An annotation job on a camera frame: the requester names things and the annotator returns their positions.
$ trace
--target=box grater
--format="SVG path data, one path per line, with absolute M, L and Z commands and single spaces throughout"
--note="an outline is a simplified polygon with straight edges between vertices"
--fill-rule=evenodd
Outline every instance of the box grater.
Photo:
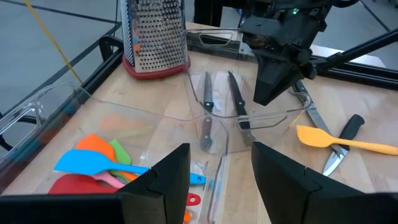
M 123 64 L 134 77 L 159 78 L 189 65 L 183 0 L 121 0 Z

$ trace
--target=plastic container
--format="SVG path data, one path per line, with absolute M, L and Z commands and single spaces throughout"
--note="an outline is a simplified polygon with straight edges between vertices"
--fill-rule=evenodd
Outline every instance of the plastic container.
M 254 138 L 270 147 L 274 146 L 301 112 L 310 105 L 307 94 L 302 95 L 305 99 L 302 102 L 289 91 L 283 92 L 267 106 L 253 102 L 257 60 L 252 54 L 243 53 L 238 30 L 186 30 L 182 33 L 182 38 L 187 41 L 188 55 L 191 58 L 190 67 L 186 67 L 185 71 L 189 77 L 185 84 L 191 109 L 195 116 L 208 113 L 203 104 L 208 73 L 211 77 L 214 103 L 210 114 L 227 125 L 231 141 L 229 152 L 250 150 Z M 236 112 L 229 72 L 238 83 L 246 116 L 239 116 Z
M 64 103 L 55 107 L 57 102 Z M 0 133 L 27 113 L 36 117 L 37 125 L 1 159 L 3 195 L 46 194 L 63 175 L 53 170 L 59 158 L 91 133 L 107 141 L 117 139 L 133 164 L 148 167 L 187 142 L 191 172 L 207 178 L 206 185 L 190 187 L 191 193 L 201 197 L 200 205 L 188 207 L 192 215 L 190 223 L 214 222 L 228 145 L 228 132 L 217 119 L 213 119 L 211 130 L 213 143 L 203 150 L 198 130 L 208 115 L 188 121 L 169 118 L 97 100 L 81 88 L 64 84 L 44 88 L 11 111 L 0 120 Z

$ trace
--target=knife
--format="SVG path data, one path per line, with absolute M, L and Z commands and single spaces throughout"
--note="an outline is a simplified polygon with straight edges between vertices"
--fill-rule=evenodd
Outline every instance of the knife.
M 229 81 L 229 88 L 231 89 L 232 92 L 232 98 L 234 101 L 235 105 L 235 110 L 238 116 L 246 116 L 248 115 L 246 113 L 246 110 L 244 109 L 244 105 L 246 102 L 243 100 L 241 92 L 239 90 L 238 83 L 236 82 L 236 79 L 234 77 L 234 74 L 232 72 L 228 71 L 228 81 Z M 251 127 L 250 127 L 250 122 L 249 121 L 242 121 L 239 122 L 238 120 L 239 127 L 241 128 L 241 134 L 243 136 L 243 142 L 247 146 L 251 146 L 253 141 L 256 140 L 256 138 L 251 134 Z
M 208 113 L 213 112 L 213 87 L 211 84 L 211 77 L 208 72 L 206 72 L 205 76 L 205 95 L 203 99 L 203 108 Z M 200 146 L 202 149 L 209 150 L 211 145 L 213 144 L 213 140 L 211 139 L 211 125 L 213 124 L 213 119 L 209 116 L 205 117 L 202 121 L 201 126 L 201 137 L 200 137 Z
M 364 123 L 365 120 L 360 115 L 354 114 L 344 126 L 340 134 L 340 138 L 349 140 L 354 139 L 355 135 L 359 131 L 359 127 L 361 127 Z M 323 168 L 323 175 L 329 176 L 347 156 L 347 153 L 349 152 L 349 146 L 340 146 L 342 147 L 343 153 L 341 156 L 337 156 L 335 151 L 330 154 L 330 157 Z
M 309 95 L 308 91 L 305 89 L 305 87 L 301 81 L 298 81 L 296 84 L 294 84 L 293 89 L 296 93 L 306 93 Z M 328 129 L 328 126 L 325 124 L 322 117 L 319 115 L 319 113 L 317 111 L 317 107 L 315 106 L 315 103 L 312 100 L 311 100 L 310 106 L 307 109 L 307 113 L 317 128 L 320 128 L 331 135 L 331 133 Z M 337 155 L 343 154 L 343 148 L 341 146 L 334 144 L 334 145 L 331 145 L 331 148 L 335 152 L 337 152 Z

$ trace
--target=blue spatula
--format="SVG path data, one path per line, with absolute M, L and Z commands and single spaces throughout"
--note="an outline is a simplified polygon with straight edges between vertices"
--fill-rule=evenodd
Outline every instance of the blue spatula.
M 89 150 L 72 149 L 66 152 L 55 165 L 55 170 L 76 174 L 95 175 L 106 170 L 121 170 L 135 174 L 143 174 L 148 167 L 118 164 L 110 161 L 104 154 Z M 190 184 L 205 184 L 206 177 L 190 174 Z

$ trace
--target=red grater base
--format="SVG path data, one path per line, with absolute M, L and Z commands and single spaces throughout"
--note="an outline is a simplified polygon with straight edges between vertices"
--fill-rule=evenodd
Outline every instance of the red grater base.
M 159 72 L 137 73 L 135 71 L 134 67 L 130 65 L 130 63 L 127 61 L 127 59 L 123 55 L 123 65 L 124 65 L 124 68 L 126 68 L 127 72 L 132 77 L 134 77 L 136 79 L 140 79 L 140 80 L 145 80 L 145 79 L 169 77 L 172 75 L 176 75 L 180 72 L 183 72 L 185 70 L 185 68 L 189 68 L 189 66 L 191 66 L 191 60 L 188 58 L 188 61 L 186 62 L 185 65 L 180 65 L 180 66 L 166 69 L 166 70 L 159 71 Z

